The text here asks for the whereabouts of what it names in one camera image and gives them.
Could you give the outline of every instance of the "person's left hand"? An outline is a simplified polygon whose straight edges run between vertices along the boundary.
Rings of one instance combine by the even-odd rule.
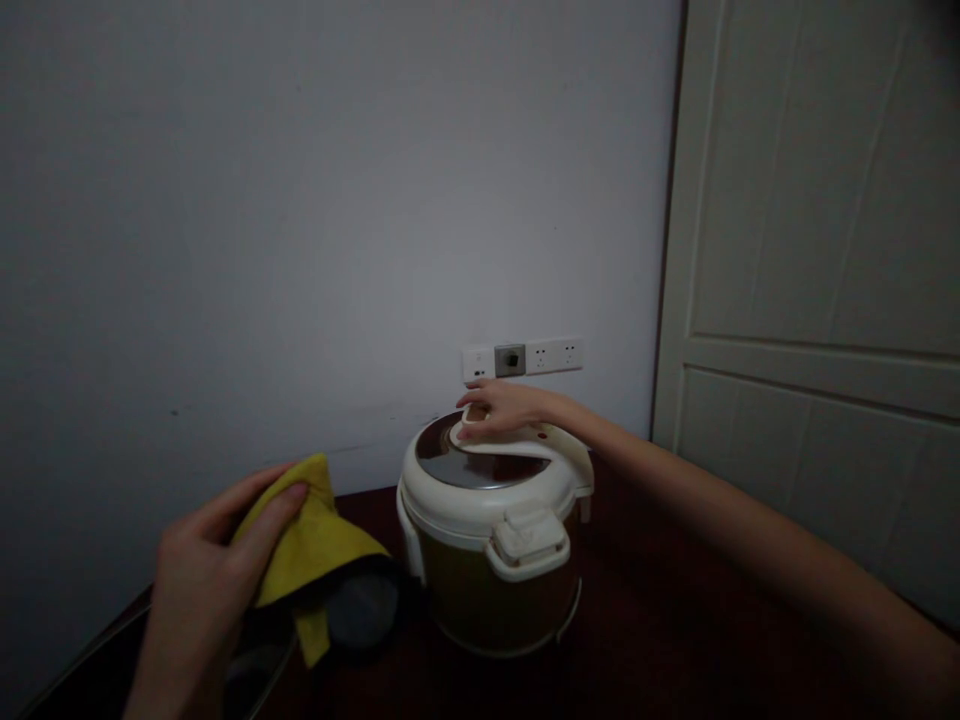
[[[261,470],[167,528],[152,607],[125,718],[216,711],[223,673],[273,548],[299,512],[307,486],[274,498],[227,546],[243,514],[293,463]]]

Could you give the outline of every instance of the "yellow rag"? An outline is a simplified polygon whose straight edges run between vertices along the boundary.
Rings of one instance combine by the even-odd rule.
[[[285,472],[247,513],[234,533],[233,541],[243,536],[270,500],[298,482],[309,485],[307,499],[300,514],[280,536],[254,599],[254,607],[276,602],[366,555],[389,557],[380,543],[337,514],[326,455],[314,455]],[[323,606],[295,608],[293,617],[303,659],[307,667],[313,667],[330,648],[327,611]]]

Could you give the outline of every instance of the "fingernail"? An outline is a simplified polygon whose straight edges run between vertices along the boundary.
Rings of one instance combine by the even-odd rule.
[[[291,500],[303,500],[307,497],[307,491],[309,489],[306,483],[296,483],[287,488],[287,496]]]

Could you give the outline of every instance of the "door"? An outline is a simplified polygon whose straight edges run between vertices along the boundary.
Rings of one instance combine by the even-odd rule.
[[[960,49],[936,9],[689,3],[654,441],[956,627]]]

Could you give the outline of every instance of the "electrical socket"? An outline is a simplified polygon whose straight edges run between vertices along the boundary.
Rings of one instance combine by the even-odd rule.
[[[476,382],[482,377],[491,380],[497,376],[496,360],[492,347],[480,345],[466,347],[462,350],[463,381]]]
[[[583,338],[534,340],[527,343],[527,375],[583,368]]]
[[[497,345],[493,349],[493,355],[496,358],[497,377],[526,374],[527,351],[523,344]]]

